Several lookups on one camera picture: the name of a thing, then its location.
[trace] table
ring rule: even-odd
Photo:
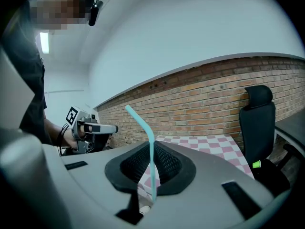
[[[275,123],[274,138],[279,135],[305,157],[305,109]]]
[[[157,136],[156,141],[178,144],[187,148],[219,156],[254,179],[250,167],[236,142],[229,134],[208,136]],[[160,186],[159,174],[156,169],[156,185]],[[148,200],[152,199],[150,166],[138,183],[138,194]]]

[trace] light blue straw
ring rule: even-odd
[[[153,162],[153,144],[154,144],[154,135],[152,129],[149,125],[131,108],[129,105],[125,106],[125,109],[130,113],[130,115],[138,122],[138,124],[144,129],[146,134],[148,135],[149,148],[150,148],[150,156],[151,156],[151,184],[152,184],[152,201],[156,201],[157,190],[156,190],[156,172]]]

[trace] cable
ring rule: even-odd
[[[63,135],[65,134],[68,127],[69,127],[68,124],[64,124],[61,131],[58,133],[58,136],[57,136],[57,139],[56,139],[57,151],[58,151],[58,154],[59,154],[60,157],[62,156],[61,145],[62,145]]]
[[[89,151],[87,151],[85,154],[90,153],[94,148],[91,148]]]

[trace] dark t-shirt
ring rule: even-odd
[[[44,65],[36,46],[29,2],[16,12],[1,43],[17,72],[35,94],[20,128],[38,137],[42,143],[52,144],[44,128],[43,110],[47,107],[44,99]]]

